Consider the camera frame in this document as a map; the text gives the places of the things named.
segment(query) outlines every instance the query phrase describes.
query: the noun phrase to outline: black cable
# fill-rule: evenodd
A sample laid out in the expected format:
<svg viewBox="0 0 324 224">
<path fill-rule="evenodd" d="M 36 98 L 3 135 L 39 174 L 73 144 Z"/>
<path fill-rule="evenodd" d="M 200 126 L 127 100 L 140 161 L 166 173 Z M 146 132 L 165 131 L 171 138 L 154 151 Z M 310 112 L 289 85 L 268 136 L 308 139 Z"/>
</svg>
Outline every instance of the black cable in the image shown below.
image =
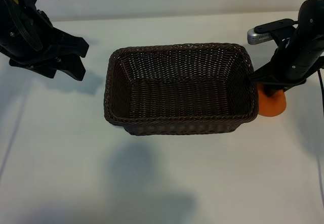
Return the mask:
<svg viewBox="0 0 324 224">
<path fill-rule="evenodd" d="M 320 70 L 317 71 L 318 73 L 318 78 L 319 78 L 319 83 L 320 83 L 320 90 L 322 92 L 322 104 L 323 104 L 323 116 L 324 116 L 324 86 L 323 86 L 323 79 L 322 75 L 320 73 Z M 317 153 L 316 158 L 317 158 L 317 169 L 318 169 L 318 178 L 319 178 L 319 188 L 320 188 L 320 195 L 322 198 L 322 204 L 324 207 L 324 191 L 323 191 L 323 180 L 322 180 L 322 171 L 321 171 L 321 166 L 320 166 L 320 158 Z"/>
</svg>

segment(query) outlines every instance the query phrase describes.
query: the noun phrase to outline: basket rim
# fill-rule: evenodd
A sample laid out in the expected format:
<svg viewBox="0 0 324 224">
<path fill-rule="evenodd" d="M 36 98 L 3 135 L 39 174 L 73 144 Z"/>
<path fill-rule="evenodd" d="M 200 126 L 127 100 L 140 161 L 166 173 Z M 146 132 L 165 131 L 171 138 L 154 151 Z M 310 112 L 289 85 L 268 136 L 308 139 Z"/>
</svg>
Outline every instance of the basket rim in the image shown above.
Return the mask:
<svg viewBox="0 0 324 224">
<path fill-rule="evenodd" d="M 249 54 L 243 46 L 236 43 L 186 43 L 186 44 L 174 44 L 170 46 L 146 46 L 146 47 L 126 47 L 116 50 L 109 59 L 108 72 L 106 78 L 106 88 L 104 95 L 104 115 L 105 119 L 114 125 L 130 126 L 130 125 L 154 125 L 154 124 L 188 124 L 188 123 L 217 123 L 228 121 L 229 123 L 242 123 L 250 122 L 254 120 L 258 115 L 258 93 L 255 84 L 252 84 L 249 89 L 251 110 L 247 114 L 242 115 L 206 115 L 206 116 L 169 116 L 169 117 L 146 117 L 146 118 L 126 118 L 118 117 L 111 110 L 111 86 L 113 82 L 114 65 L 119 56 L 125 53 L 142 53 L 158 51 L 178 51 L 187 50 L 193 48 L 193 50 L 199 49 L 234 49 L 240 53 L 251 66 L 251 72 L 253 72 L 253 65 Z"/>
</svg>

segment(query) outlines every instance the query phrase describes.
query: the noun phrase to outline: wicker basket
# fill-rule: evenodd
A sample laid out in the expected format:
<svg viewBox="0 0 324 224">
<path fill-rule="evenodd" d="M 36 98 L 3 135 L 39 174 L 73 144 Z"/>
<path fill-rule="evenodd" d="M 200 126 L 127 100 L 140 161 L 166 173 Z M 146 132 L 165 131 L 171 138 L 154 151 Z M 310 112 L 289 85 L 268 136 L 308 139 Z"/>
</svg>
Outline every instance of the wicker basket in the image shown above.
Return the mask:
<svg viewBox="0 0 324 224">
<path fill-rule="evenodd" d="M 232 132 L 258 114 L 252 72 L 237 44 L 120 49 L 109 60 L 105 118 L 137 136 Z"/>
</svg>

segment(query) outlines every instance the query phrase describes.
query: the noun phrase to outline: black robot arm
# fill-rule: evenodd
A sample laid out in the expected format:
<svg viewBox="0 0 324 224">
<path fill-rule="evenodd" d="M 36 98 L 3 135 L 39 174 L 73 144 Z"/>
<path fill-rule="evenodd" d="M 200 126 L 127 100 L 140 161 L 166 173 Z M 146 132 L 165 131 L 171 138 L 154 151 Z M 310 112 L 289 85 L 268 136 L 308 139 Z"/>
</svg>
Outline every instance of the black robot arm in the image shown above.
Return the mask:
<svg viewBox="0 0 324 224">
<path fill-rule="evenodd" d="M 47 15 L 36 9 L 37 0 L 0 0 L 0 52 L 11 66 L 54 78 L 57 70 L 82 80 L 89 45 L 53 27 Z"/>
<path fill-rule="evenodd" d="M 283 19 L 248 32 L 250 44 L 272 39 L 278 48 L 270 62 L 250 75 L 252 82 L 265 85 L 268 96 L 304 84 L 324 66 L 324 58 L 320 57 L 324 52 L 324 0 L 305 1 L 297 22 Z"/>
</svg>

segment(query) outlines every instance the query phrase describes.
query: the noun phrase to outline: orange object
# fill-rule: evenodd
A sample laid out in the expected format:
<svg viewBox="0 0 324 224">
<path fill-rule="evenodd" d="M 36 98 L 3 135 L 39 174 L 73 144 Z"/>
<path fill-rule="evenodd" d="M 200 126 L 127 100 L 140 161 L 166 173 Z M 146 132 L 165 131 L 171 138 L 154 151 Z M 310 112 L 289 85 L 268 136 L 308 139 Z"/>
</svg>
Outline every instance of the orange object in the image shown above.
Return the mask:
<svg viewBox="0 0 324 224">
<path fill-rule="evenodd" d="M 259 94 L 259 114 L 273 117 L 281 114 L 286 109 L 286 97 L 283 90 L 278 90 L 272 96 L 264 93 L 264 85 L 257 84 Z"/>
</svg>

